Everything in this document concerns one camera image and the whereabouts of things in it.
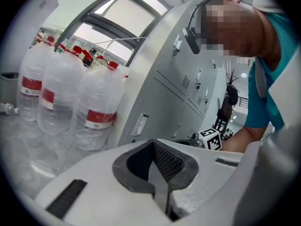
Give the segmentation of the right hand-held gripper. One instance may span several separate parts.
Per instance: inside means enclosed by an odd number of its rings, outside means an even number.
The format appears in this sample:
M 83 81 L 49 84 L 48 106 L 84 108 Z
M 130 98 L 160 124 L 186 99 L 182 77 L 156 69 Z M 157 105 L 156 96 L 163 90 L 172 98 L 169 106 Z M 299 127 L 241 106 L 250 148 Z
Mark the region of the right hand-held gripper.
M 222 148 L 220 133 L 214 128 L 193 132 L 188 139 L 177 139 L 174 142 L 213 151 L 219 151 Z

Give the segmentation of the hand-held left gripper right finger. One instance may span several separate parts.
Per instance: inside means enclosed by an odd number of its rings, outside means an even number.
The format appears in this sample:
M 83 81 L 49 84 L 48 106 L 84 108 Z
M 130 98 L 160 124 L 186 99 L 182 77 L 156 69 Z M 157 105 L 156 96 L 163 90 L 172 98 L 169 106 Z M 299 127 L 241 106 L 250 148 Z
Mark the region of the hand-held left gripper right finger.
M 195 212 L 230 178 L 242 153 L 212 151 L 168 140 L 153 141 L 154 200 L 177 217 Z

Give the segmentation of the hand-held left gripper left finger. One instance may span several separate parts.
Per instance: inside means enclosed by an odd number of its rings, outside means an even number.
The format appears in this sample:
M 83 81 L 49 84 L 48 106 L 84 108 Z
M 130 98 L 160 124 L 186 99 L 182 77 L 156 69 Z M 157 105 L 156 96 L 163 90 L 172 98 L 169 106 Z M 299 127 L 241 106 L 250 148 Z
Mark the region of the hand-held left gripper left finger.
M 81 179 L 87 184 L 64 217 L 74 226 L 167 226 L 171 220 L 150 194 L 126 189 L 112 172 L 121 154 L 141 143 L 123 145 L 83 158 L 50 181 L 35 197 L 46 208 L 69 183 Z

